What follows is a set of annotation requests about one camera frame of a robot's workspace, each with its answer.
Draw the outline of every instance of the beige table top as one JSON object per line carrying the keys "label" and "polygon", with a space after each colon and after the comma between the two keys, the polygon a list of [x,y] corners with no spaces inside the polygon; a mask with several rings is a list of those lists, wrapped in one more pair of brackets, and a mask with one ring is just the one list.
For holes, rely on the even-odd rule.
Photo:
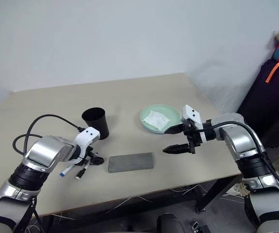
{"label": "beige table top", "polygon": [[[139,196],[158,190],[200,183],[238,174],[239,170],[224,142],[211,141],[196,147],[196,154],[165,154],[162,149],[186,143],[186,137],[148,132],[140,123],[141,109],[163,103],[181,114],[185,104],[201,113],[202,119],[218,116],[212,104],[184,74],[69,85],[12,93],[0,106],[0,186],[20,163],[22,156],[12,149],[13,139],[27,131],[42,114],[57,114],[86,127],[84,110],[102,107],[110,135],[92,147],[105,159],[90,166],[84,177],[74,179],[81,167],[65,177],[67,166],[59,163],[38,196],[39,214],[50,214],[96,203]],[[63,121],[47,117],[38,121],[33,133],[74,139],[77,130]],[[110,156],[153,152],[154,169],[108,173]]]}

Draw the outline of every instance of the napkin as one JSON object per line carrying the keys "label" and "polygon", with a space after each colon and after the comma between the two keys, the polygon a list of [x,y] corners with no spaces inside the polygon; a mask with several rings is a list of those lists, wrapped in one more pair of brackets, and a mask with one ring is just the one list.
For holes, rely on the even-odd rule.
{"label": "napkin", "polygon": [[154,126],[158,130],[162,130],[170,119],[168,119],[164,114],[155,111],[150,111],[149,115],[145,117],[144,122]]}

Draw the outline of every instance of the silver robot arm segment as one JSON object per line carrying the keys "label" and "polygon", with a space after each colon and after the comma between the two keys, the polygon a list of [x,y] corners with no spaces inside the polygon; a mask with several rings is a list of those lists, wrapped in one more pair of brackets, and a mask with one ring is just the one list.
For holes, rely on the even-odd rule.
{"label": "silver robot arm segment", "polygon": [[99,131],[89,127],[74,141],[55,136],[44,136],[36,141],[0,188],[1,228],[7,226],[13,232],[24,229],[35,208],[32,201],[56,165],[60,161],[81,162],[87,147],[98,139]]}

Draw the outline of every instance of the green plate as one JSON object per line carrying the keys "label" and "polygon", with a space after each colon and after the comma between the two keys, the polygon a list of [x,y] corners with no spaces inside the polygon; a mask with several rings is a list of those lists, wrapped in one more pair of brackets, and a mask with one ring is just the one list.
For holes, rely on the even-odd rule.
{"label": "green plate", "polygon": [[[168,122],[167,125],[161,131],[158,130],[157,128],[155,128],[154,126],[145,123],[144,119],[146,118],[146,116],[149,115],[150,111],[155,111],[155,112],[164,114],[168,119],[170,119],[170,122]],[[171,106],[168,106],[165,104],[154,104],[154,105],[150,105],[150,106],[144,108],[140,112],[140,121],[143,124],[143,126],[145,127],[145,129],[149,130],[150,132],[158,133],[158,134],[164,134],[164,132],[169,127],[178,125],[181,123],[179,113]]]}

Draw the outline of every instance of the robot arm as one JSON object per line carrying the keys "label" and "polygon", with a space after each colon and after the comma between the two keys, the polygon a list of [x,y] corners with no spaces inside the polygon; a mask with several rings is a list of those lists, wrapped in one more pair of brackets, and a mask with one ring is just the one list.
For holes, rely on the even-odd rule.
{"label": "robot arm", "polygon": [[0,188],[1,232],[25,229],[35,209],[35,200],[48,175],[62,162],[80,164],[87,158],[89,145],[99,139],[99,131],[89,127],[74,141],[44,136],[30,148],[21,164]]}
{"label": "robot arm", "polygon": [[259,227],[266,221],[279,219],[279,176],[258,136],[244,123],[244,118],[237,113],[228,113],[202,123],[199,113],[186,105],[181,121],[183,124],[170,127],[165,133],[183,132],[188,144],[172,145],[163,152],[195,153],[195,147],[201,143],[224,140],[250,191],[245,198],[249,220]]}

